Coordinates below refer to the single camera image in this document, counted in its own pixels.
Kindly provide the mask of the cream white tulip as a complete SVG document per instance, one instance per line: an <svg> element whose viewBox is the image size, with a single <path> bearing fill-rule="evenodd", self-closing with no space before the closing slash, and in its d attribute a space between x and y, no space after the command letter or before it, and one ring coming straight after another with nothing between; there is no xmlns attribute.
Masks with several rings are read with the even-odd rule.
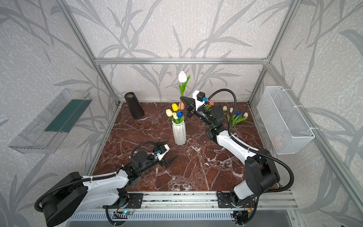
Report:
<svg viewBox="0 0 363 227"><path fill-rule="evenodd" d="M171 109L167 109L165 112L168 117L172 117L174 113Z"/></svg>

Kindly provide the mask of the pink tulip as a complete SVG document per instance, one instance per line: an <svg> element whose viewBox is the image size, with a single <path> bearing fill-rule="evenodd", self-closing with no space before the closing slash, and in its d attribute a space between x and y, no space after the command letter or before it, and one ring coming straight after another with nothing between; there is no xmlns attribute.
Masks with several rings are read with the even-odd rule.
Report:
<svg viewBox="0 0 363 227"><path fill-rule="evenodd" d="M185 109L185 105L184 105L184 103L183 103L183 102L180 102L180 103L179 103L179 109L180 109L180 110L184 110L184 109Z"/></svg>

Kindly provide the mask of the white ribbed ceramic vase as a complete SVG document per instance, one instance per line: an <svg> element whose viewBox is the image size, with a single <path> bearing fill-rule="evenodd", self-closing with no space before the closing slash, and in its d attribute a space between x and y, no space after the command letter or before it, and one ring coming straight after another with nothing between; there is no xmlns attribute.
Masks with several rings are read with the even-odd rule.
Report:
<svg viewBox="0 0 363 227"><path fill-rule="evenodd" d="M180 124L173 123L173 134L175 143L177 145L184 145L186 143L186 125L185 122Z"/></svg>

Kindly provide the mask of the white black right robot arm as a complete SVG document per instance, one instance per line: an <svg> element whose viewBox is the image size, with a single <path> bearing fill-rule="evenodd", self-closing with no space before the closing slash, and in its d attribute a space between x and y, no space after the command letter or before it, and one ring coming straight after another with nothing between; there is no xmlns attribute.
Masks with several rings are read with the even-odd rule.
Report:
<svg viewBox="0 0 363 227"><path fill-rule="evenodd" d="M228 125L224 126L226 113L221 106L207 108L212 97L220 92L228 92L233 98L236 97L229 89L219 89L210 97L206 97L205 93L197 90L192 97L181 96L180 100L184 103L189 118L195 115L209 126L206 131L207 137L227 149L244 164L245 180L231 190L231 201L239 206L248 197L258 197L264 193L278 193L290 189L295 182L295 176L286 163L273 157L268 150L258 150L234 136L231 132L232 119L229 119ZM288 172L289 182L282 188L274 189L273 186L280 181L277 164Z"/></svg>

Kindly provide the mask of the black cylindrical vase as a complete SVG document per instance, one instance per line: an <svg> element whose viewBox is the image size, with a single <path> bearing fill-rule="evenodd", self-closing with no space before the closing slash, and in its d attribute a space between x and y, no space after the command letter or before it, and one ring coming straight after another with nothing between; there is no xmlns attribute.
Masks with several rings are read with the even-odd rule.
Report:
<svg viewBox="0 0 363 227"><path fill-rule="evenodd" d="M145 115L138 98L133 92L126 93L124 98L133 118L139 119Z"/></svg>

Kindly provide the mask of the blue tulip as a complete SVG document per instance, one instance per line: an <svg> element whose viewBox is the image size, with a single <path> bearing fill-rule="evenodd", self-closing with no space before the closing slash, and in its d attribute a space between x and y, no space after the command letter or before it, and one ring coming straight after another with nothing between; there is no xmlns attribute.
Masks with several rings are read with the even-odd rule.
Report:
<svg viewBox="0 0 363 227"><path fill-rule="evenodd" d="M184 113L182 111L178 111L176 113L178 119L177 119L177 124L180 124L184 121Z"/></svg>

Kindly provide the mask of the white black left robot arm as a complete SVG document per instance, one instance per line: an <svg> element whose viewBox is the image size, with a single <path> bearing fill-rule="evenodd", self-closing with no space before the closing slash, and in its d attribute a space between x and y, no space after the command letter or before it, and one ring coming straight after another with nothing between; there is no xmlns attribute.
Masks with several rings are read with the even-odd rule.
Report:
<svg viewBox="0 0 363 227"><path fill-rule="evenodd" d="M166 141L144 142L137 148L148 144L153 147L150 154L134 148L130 162L115 172L97 176L81 176L79 172L68 174L36 200L35 210L44 214L48 227L55 227L80 211L99 206L123 206L129 199L127 187L139 182L154 166L169 167L174 161L164 159L170 150Z"/></svg>

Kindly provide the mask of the yellow tulip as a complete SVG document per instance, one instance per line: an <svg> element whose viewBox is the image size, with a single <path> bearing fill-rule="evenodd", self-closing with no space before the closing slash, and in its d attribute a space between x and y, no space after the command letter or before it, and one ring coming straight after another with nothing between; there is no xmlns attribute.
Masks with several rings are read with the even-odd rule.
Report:
<svg viewBox="0 0 363 227"><path fill-rule="evenodd" d="M172 109L174 112L177 112L179 110L179 106L176 103L172 104Z"/></svg>

